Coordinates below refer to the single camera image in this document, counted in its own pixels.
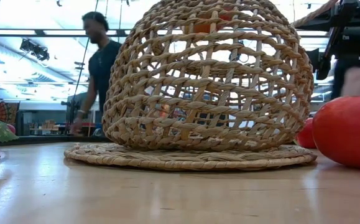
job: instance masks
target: woven basket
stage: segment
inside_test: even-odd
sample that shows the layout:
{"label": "woven basket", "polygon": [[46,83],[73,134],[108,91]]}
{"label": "woven basket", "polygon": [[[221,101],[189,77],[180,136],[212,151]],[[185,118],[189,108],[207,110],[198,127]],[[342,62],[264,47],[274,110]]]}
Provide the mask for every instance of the woven basket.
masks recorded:
{"label": "woven basket", "polygon": [[308,117],[313,74],[294,26],[269,1],[162,0],[123,43],[109,82],[103,130],[123,147],[78,146],[67,157],[175,170],[196,169],[192,158],[225,161],[208,169],[316,158],[281,146]]}

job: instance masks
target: woven placemat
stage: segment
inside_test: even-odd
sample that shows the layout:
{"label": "woven placemat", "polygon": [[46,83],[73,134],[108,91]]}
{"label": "woven placemat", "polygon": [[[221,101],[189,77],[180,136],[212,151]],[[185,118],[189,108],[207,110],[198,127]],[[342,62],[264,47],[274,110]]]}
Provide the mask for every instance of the woven placemat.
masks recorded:
{"label": "woven placemat", "polygon": [[158,170],[261,170],[308,164],[316,155],[299,146],[259,152],[137,151],[115,143],[76,144],[66,158],[101,166],[131,166]]}

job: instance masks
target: person's arm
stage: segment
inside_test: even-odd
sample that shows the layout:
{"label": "person's arm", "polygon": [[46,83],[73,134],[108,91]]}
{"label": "person's arm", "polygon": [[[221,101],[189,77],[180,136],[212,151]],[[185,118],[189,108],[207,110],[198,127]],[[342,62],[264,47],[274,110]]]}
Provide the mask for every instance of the person's arm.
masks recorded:
{"label": "person's arm", "polygon": [[78,118],[82,118],[84,115],[83,113],[87,113],[90,110],[90,108],[93,106],[95,102],[96,97],[97,97],[97,90],[95,88],[94,77],[90,75],[90,82],[88,84],[86,100],[83,102],[81,106],[81,109],[77,116]]}

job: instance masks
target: camera rig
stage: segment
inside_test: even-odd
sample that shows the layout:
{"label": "camera rig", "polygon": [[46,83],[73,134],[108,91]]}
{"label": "camera rig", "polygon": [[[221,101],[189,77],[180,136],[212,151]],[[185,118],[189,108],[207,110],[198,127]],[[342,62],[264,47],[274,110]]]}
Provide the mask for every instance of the camera rig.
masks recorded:
{"label": "camera rig", "polygon": [[316,79],[324,80],[330,71],[332,55],[338,60],[360,59],[360,1],[341,0],[331,9],[308,21],[301,30],[327,31],[328,45],[323,53],[307,52],[316,71]]}

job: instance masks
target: wooden surface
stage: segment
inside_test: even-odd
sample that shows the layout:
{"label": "wooden surface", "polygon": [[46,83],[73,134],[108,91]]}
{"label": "wooden surface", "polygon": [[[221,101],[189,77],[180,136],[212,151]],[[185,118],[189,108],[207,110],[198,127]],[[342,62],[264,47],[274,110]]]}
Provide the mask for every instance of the wooden surface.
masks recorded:
{"label": "wooden surface", "polygon": [[0,224],[360,224],[360,170],[169,173],[67,161],[72,143],[2,148]]}

